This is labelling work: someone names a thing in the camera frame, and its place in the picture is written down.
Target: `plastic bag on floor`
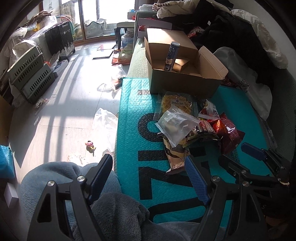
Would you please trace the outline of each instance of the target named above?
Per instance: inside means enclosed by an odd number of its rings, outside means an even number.
[[[257,73],[250,69],[233,49],[221,47],[214,55],[228,69],[228,78],[246,93],[253,108],[266,121],[272,103],[272,94],[269,87],[256,83]]]
[[[114,152],[117,133],[118,118],[111,112],[99,108],[96,112],[92,124],[92,136],[96,140],[91,140],[97,149],[102,152],[108,149]]]
[[[126,76],[125,71],[122,68],[122,64],[111,67],[111,81],[110,83],[103,83],[98,88],[97,91],[101,92],[111,92],[112,97],[115,98],[117,92],[122,86],[122,78]]]

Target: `snack bag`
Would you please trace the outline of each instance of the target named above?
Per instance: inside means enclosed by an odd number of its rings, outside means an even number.
[[[221,154],[228,155],[241,143],[245,133],[238,130],[224,112],[220,115],[220,118],[227,129],[227,134],[221,140]]]
[[[158,121],[164,112],[171,107],[171,105],[178,107],[189,115],[197,117],[197,104],[196,101],[193,101],[191,95],[167,91],[165,93],[158,94],[157,106],[153,120]]]
[[[223,124],[221,120],[207,120],[209,124],[213,127],[219,138],[222,138],[224,135],[228,134],[226,126]]]
[[[163,143],[165,145],[165,154],[168,158],[170,164],[170,169],[167,171],[168,174],[175,174],[185,170],[184,160],[190,155],[189,150],[183,148],[182,144],[184,139],[180,142],[179,145],[172,148],[169,140],[163,136]]]
[[[201,120],[186,136],[183,147],[186,147],[199,139],[219,140],[215,130],[206,120]]]
[[[202,34],[205,30],[199,26],[194,27],[189,34],[187,34],[188,38],[192,38],[197,36],[198,34]]]
[[[216,106],[209,100],[205,99],[201,101],[202,110],[198,114],[199,118],[203,120],[217,120],[220,119]]]
[[[197,118],[171,105],[155,125],[167,137],[171,146],[176,147],[199,122]]]

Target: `white box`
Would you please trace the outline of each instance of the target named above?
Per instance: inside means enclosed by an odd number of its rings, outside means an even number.
[[[172,29],[172,23],[155,20],[155,19],[147,19],[147,18],[139,18],[135,31],[138,31],[138,39],[147,38],[147,31],[139,31],[139,26],[145,25],[146,28],[162,28],[162,29]]]
[[[7,183],[4,197],[7,203],[8,208],[13,208],[18,201],[17,191],[11,183]]]

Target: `blue gripper pad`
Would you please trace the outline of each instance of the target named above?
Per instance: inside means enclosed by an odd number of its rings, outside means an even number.
[[[207,184],[202,178],[200,172],[189,157],[185,158],[184,164],[185,170],[189,176],[198,199],[203,201],[205,205],[208,205],[210,202],[210,197],[207,193]]]

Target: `chair leg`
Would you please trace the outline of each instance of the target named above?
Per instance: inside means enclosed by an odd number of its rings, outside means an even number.
[[[121,28],[116,28],[115,35],[118,40],[118,49],[121,48],[121,35],[120,35]]]

